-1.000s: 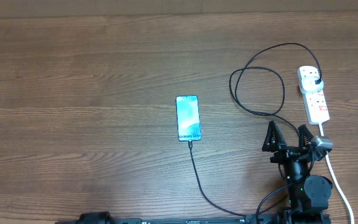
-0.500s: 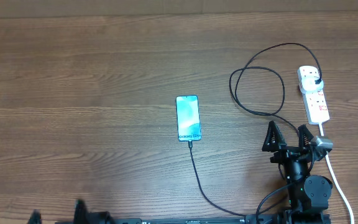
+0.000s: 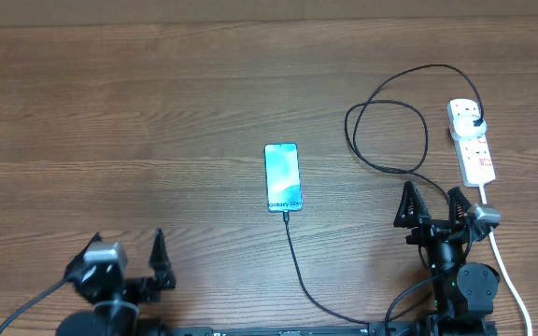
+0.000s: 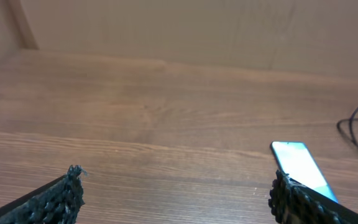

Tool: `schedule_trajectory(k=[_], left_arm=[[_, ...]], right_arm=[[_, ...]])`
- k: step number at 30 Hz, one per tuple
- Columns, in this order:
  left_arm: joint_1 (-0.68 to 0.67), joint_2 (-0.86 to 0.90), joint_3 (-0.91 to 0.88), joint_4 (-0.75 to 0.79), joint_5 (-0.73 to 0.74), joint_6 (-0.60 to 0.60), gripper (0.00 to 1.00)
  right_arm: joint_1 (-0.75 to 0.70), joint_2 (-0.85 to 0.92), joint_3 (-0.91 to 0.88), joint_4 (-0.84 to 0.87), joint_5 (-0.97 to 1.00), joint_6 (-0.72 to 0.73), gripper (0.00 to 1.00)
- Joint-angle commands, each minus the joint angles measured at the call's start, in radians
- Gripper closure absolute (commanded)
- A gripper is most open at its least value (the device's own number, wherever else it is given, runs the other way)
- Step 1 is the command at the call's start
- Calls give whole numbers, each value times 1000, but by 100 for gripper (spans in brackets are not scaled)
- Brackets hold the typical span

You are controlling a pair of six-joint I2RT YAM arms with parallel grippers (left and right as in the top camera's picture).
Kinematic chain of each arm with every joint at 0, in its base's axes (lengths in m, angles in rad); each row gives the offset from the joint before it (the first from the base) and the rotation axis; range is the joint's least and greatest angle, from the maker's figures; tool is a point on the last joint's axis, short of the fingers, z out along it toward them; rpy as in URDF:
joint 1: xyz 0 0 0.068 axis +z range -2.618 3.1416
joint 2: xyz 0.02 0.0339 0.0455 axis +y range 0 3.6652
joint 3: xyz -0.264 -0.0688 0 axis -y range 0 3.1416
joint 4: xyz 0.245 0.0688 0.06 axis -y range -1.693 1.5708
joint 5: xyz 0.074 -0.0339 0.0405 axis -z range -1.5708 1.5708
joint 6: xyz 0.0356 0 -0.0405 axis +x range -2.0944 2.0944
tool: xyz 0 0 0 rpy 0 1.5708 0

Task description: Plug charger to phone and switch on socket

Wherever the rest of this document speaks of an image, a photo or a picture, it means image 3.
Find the Galaxy smartphone blue screen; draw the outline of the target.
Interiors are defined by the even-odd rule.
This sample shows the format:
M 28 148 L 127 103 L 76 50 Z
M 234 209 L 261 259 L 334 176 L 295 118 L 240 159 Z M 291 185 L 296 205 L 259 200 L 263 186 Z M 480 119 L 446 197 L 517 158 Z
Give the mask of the Galaxy smartphone blue screen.
M 298 147 L 295 143 L 264 147 L 267 203 L 270 212 L 303 209 Z

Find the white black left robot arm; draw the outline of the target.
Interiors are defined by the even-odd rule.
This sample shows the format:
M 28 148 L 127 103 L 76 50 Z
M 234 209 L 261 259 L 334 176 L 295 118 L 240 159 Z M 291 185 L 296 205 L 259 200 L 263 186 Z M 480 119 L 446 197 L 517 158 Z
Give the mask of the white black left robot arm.
M 57 335 L 168 335 L 170 331 L 160 318 L 142 318 L 139 309 L 141 303 L 157 302 L 162 291 L 173 290 L 177 285 L 163 231 L 156 230 L 149 256 L 152 276 L 128 278 L 127 263 L 122 243 L 106 243 L 96 233 L 67 264 L 62 280 L 7 317 L 0 325 L 0 335 L 17 317 L 66 284 L 72 285 L 92 309 L 66 317 L 55 330 Z

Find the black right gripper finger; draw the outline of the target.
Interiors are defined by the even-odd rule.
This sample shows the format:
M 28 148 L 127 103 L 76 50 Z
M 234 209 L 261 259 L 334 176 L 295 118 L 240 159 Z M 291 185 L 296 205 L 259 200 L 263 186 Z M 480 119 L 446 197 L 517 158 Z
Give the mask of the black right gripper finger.
M 471 208 L 471 203 L 464 196 L 459 187 L 452 188 L 448 191 L 448 219 L 450 222 L 462 222 L 467 211 Z
M 403 184 L 403 193 L 393 226 L 414 229 L 428 224 L 430 220 L 429 210 L 415 184 L 412 181 L 406 181 Z

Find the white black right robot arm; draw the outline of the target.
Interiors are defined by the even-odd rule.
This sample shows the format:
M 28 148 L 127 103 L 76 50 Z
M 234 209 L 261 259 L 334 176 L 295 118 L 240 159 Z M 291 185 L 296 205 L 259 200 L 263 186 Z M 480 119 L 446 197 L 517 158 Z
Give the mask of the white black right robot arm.
M 467 260 L 473 243 L 491 234 L 501 222 L 501 213 L 484 204 L 470 203 L 459 188 L 448 191 L 447 219 L 431 217 L 415 184 L 403 185 L 401 202 L 393 221 L 396 228 L 410 230 L 408 245 L 426 251 L 430 277 L 403 291 L 390 304 L 383 322 L 390 336 L 392 311 L 408 294 L 432 286 L 435 309 L 409 325 L 410 335 L 495 335 L 486 317 L 493 313 L 493 301 L 500 274 L 487 264 Z

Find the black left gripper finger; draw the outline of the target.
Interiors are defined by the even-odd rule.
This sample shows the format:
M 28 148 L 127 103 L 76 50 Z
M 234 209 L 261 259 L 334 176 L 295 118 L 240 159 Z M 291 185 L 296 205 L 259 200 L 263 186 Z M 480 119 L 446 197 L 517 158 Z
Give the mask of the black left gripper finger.
M 162 289 L 175 289 L 176 277 L 167 256 L 163 231 L 156 230 L 153 247 L 149 256 L 149 267 L 154 272 L 158 287 Z
M 75 255 L 72 260 L 66 265 L 64 270 L 64 280 L 66 282 L 75 281 L 78 276 L 82 273 L 85 265 L 84 256 L 89 249 L 89 247 L 96 242 L 101 242 L 102 237 L 99 232 L 97 232 L 91 240 L 85 245 L 85 247 Z

